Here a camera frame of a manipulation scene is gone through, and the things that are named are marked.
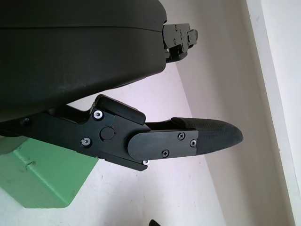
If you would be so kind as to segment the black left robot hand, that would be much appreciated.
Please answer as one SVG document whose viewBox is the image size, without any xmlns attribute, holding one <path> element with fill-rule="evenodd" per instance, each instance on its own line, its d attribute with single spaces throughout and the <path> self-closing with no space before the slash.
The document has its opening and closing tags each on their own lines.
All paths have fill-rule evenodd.
<svg viewBox="0 0 301 226">
<path fill-rule="evenodd" d="M 0 134 L 138 171 L 151 160 L 235 146 L 243 134 L 230 123 L 147 122 L 102 94 L 162 72 L 197 40 L 189 24 L 167 24 L 158 0 L 3 0 Z"/>
</svg>

